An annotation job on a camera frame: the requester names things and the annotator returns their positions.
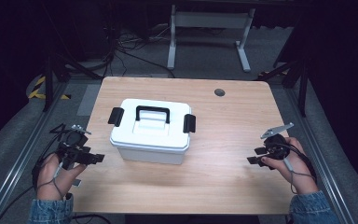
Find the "wrist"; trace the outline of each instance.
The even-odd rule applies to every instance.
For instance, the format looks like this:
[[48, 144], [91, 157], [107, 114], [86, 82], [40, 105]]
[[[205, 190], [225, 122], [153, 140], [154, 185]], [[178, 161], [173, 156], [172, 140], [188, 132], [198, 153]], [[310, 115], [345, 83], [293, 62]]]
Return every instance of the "wrist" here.
[[310, 194], [319, 191], [318, 186], [310, 176], [297, 176], [293, 185], [297, 194]]
[[62, 196], [55, 188], [44, 188], [43, 186], [37, 191], [36, 199], [44, 201], [61, 201]]

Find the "white metal frame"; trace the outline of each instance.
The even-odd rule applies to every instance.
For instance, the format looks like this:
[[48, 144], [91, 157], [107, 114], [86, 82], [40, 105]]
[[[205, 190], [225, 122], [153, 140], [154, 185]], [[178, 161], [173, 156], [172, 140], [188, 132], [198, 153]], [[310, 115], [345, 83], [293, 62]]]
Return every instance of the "white metal frame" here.
[[184, 12], [176, 11], [172, 5], [171, 13], [171, 43], [168, 53], [169, 69], [175, 67], [176, 53], [176, 27], [207, 27], [207, 28], [230, 28], [243, 29], [241, 41], [236, 41], [237, 52], [240, 55], [241, 64], [244, 72], [250, 72], [251, 67], [245, 54], [245, 42], [252, 25], [255, 9], [252, 8], [248, 13], [208, 13], [208, 12]]

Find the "hole in table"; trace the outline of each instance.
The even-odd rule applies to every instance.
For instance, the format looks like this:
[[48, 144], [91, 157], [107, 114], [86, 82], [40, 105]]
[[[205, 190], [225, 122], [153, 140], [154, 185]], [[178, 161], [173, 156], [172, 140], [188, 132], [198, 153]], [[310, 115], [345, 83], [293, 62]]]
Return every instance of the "hole in table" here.
[[214, 90], [214, 94], [216, 96], [224, 96], [226, 94], [226, 92], [223, 91], [222, 89], [216, 89], [216, 90]]

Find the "dark background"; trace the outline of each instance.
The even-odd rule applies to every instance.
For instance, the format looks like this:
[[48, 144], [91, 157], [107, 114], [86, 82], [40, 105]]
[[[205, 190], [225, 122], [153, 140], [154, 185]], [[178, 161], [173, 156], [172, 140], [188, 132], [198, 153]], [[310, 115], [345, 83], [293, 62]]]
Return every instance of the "dark background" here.
[[[111, 15], [104, 11], [111, 6], [106, 2], [46, 1], [49, 18], [40, 5], [0, 0], [0, 129], [27, 104], [25, 90], [44, 68], [46, 46], [77, 61], [102, 57], [107, 46], [103, 28], [110, 20], [117, 25], [115, 32], [127, 27], [147, 36], [148, 29], [166, 22], [170, 12], [165, 10], [167, 6], [114, 5]], [[358, 1], [314, 1], [314, 5], [317, 9], [305, 13], [257, 10], [254, 25], [286, 27], [298, 23], [280, 61], [307, 62], [312, 86], [358, 173]], [[30, 8], [41, 18], [34, 19]], [[139, 20], [135, 15], [148, 19], [142, 25], [136, 22], [136, 26], [133, 22]], [[56, 29], [64, 35], [57, 36]]]

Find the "box lid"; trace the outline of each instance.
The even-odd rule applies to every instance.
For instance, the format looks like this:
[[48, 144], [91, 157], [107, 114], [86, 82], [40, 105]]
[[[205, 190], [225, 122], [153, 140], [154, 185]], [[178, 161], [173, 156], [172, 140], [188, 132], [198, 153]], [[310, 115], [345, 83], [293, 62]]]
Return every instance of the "box lid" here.
[[195, 132], [195, 117], [188, 104], [126, 99], [115, 114], [110, 136], [115, 147], [166, 150], [180, 153], [188, 148], [189, 132]]

